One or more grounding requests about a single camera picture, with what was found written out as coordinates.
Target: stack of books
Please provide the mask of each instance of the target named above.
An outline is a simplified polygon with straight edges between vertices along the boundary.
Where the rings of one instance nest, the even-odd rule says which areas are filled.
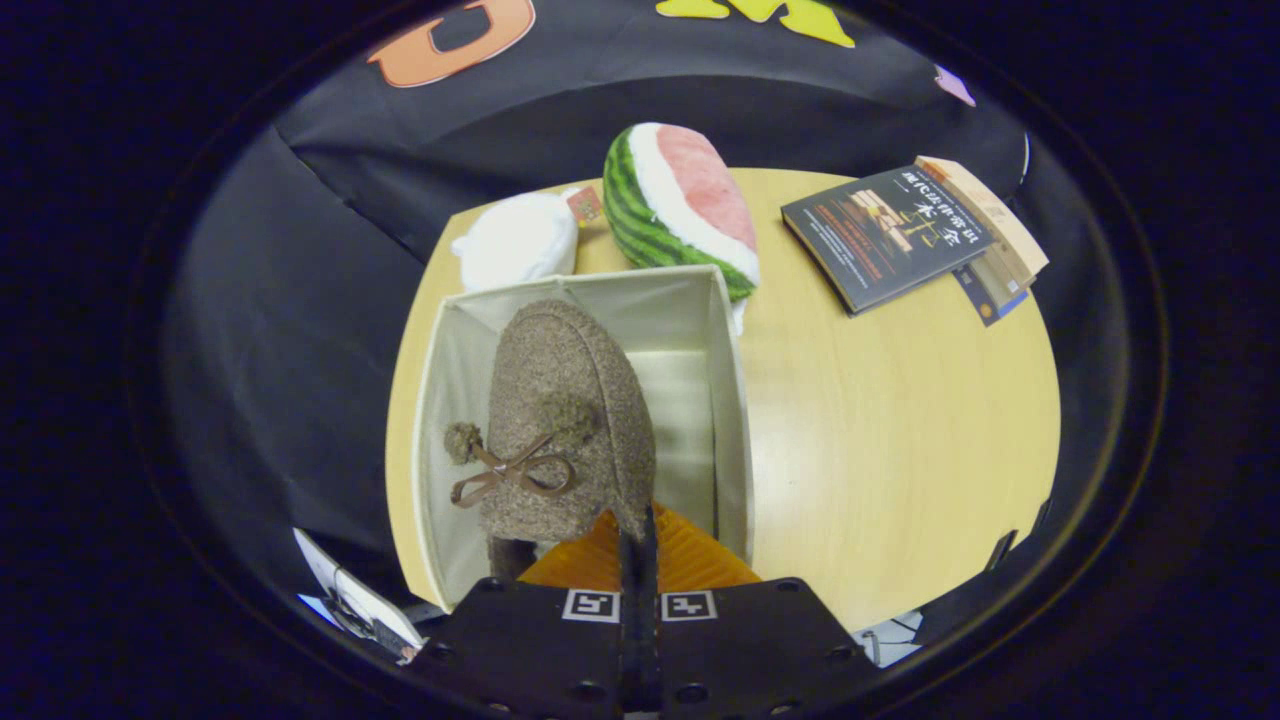
[[[1027,297],[1048,263],[991,190],[937,158],[790,202],[782,219],[850,315],[950,272],[989,325]]]

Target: round table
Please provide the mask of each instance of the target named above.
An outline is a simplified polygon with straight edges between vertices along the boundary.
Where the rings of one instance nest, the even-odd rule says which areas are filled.
[[[1057,374],[1034,296],[984,327],[950,274],[849,318],[781,206],[851,178],[736,168],[762,284],[740,338],[754,519],[751,566],[804,578],[850,630],[983,571],[1032,530],[1057,465]],[[582,181],[570,186],[595,187]],[[488,206],[451,218],[401,341],[387,421],[387,502],[408,587],[439,605],[416,551],[410,447],[440,301],[463,292],[449,251]],[[579,274],[630,268],[599,218]]]

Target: brown ribbon bow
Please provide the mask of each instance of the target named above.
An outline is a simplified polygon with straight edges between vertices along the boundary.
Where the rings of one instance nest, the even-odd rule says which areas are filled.
[[[472,475],[465,480],[453,483],[453,491],[449,493],[449,500],[453,505],[458,507],[471,507],[480,498],[498,487],[504,479],[509,479],[518,483],[520,487],[527,489],[531,493],[540,495],[543,497],[553,497],[567,491],[571,484],[573,484],[573,466],[570,465],[568,460],[564,460],[559,455],[543,455],[540,457],[530,457],[530,455],[538,452],[552,436],[545,434],[535,439],[525,450],[517,454],[511,460],[502,460],[497,455],[493,455],[485,450],[480,443],[471,445],[471,452],[480,459],[481,462],[489,466],[489,470],[480,473],[479,475]],[[559,462],[564,466],[566,478],[564,482],[557,487],[548,488],[538,484],[532,478],[529,477],[529,471],[539,465],[547,465],[549,462]],[[479,488],[471,491],[466,497],[462,496],[462,491],[468,483],[483,483]]]

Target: watermelon toy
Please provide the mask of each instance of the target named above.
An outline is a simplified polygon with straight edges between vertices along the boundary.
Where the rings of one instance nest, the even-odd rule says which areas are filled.
[[[662,123],[625,129],[604,159],[604,215],[622,254],[641,268],[717,265],[732,301],[760,284],[742,191],[700,132]]]

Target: fabric storage box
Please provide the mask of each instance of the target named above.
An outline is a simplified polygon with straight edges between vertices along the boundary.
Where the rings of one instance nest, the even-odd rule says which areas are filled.
[[[397,547],[402,556],[416,553],[426,569],[428,587],[412,589],[452,611],[489,574],[479,512],[449,502],[453,483],[477,469],[451,464],[442,438],[454,420],[474,421],[488,437],[498,340],[520,307],[544,299],[582,307],[631,360],[654,424],[655,500],[750,562],[745,382],[719,270],[696,265],[562,275],[457,295],[440,304],[410,465],[416,547]]]

